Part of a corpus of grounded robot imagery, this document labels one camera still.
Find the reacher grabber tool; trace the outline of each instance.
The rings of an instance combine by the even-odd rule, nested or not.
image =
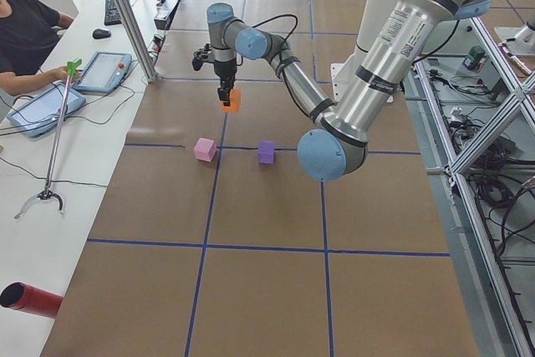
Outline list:
[[[29,199],[24,202],[23,207],[20,209],[20,212],[15,215],[15,219],[19,219],[31,206],[34,201],[48,201],[52,198],[58,200],[59,203],[59,212],[62,213],[64,210],[64,202],[61,199],[59,194],[50,190],[52,186],[52,176],[54,175],[54,167],[56,165],[56,156],[58,154],[59,148],[59,137],[61,136],[61,128],[64,123],[65,113],[67,111],[67,101],[69,98],[69,89],[73,83],[74,77],[76,77],[76,69],[82,64],[82,59],[76,59],[74,62],[67,62],[67,79],[65,80],[65,91],[63,93],[63,99],[61,102],[61,108],[59,108],[59,117],[58,124],[56,125],[56,132],[53,138],[53,147],[52,154],[50,155],[50,162],[48,163],[48,172],[47,177],[44,182],[44,189],[35,196],[29,197]]]

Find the green object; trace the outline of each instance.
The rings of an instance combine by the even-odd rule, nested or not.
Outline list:
[[[72,62],[67,62],[67,74],[72,78],[76,77],[76,69],[82,64],[82,59],[76,59]]]
[[[462,61],[462,65],[468,70],[473,70],[482,61],[483,56],[485,56],[485,50],[481,46],[472,46],[470,52]]]

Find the aluminum frame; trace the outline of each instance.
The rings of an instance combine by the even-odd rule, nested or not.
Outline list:
[[[115,4],[119,10],[121,22],[125,26],[126,34],[134,48],[135,55],[140,62],[147,81],[151,83],[156,80],[158,73],[156,73],[152,58],[149,56],[149,52],[145,46],[140,26],[135,21],[130,2],[129,0],[115,0]]]
[[[496,66],[498,73],[502,76],[506,86],[509,88],[510,94],[502,103],[496,114],[484,124],[470,144],[465,147],[459,155],[457,155],[453,149],[449,133],[442,119],[440,106],[436,102],[431,82],[428,80],[425,68],[421,62],[416,64],[416,71],[420,76],[421,86],[425,92],[425,96],[431,108],[431,114],[437,125],[439,136],[446,152],[448,159],[447,170],[451,174],[450,182],[452,185],[457,185],[461,194],[461,199],[463,200],[466,212],[470,218],[472,229],[476,234],[483,261],[492,280],[492,285],[518,355],[520,357],[532,357],[533,354],[530,341],[522,330],[522,326],[513,306],[513,300],[508,292],[506,279],[503,277],[502,271],[494,257],[494,252],[485,230],[485,224],[477,210],[470,185],[462,173],[470,168],[482,152],[484,152],[520,114],[524,116],[535,135],[535,105],[530,97],[527,96],[535,91],[535,74],[532,74],[524,83],[521,83],[500,52],[500,49],[494,43],[491,34],[487,31],[487,28],[484,26],[481,19],[472,18],[471,22],[477,37],[486,45],[489,57]],[[527,263],[531,265],[532,260],[533,258],[528,258],[522,261],[515,261],[515,263]]]

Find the blue joint cap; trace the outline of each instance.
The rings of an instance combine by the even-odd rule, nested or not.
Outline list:
[[[206,19],[209,24],[220,23],[234,17],[232,6],[226,3],[214,3],[206,10]]]
[[[339,179],[345,172],[345,151],[329,132],[313,129],[298,144],[299,164],[307,175],[317,181]]]
[[[463,18],[472,18],[472,17],[481,16],[482,14],[485,14],[486,12],[488,12],[489,8],[491,8],[491,0],[469,4],[457,10],[455,19],[462,20]]]
[[[268,39],[255,28],[245,28],[237,35],[235,46],[241,56],[256,60],[268,51]]]

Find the tablet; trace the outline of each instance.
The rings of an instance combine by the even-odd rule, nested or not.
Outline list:
[[[78,82],[73,84],[73,89],[107,94],[119,86],[131,63],[131,54],[97,52],[87,63]]]
[[[58,124],[59,110],[64,99],[65,85],[53,84],[17,110],[8,114],[8,120],[28,137],[37,137]],[[85,103],[85,97],[74,90],[67,97],[67,113],[70,115]]]

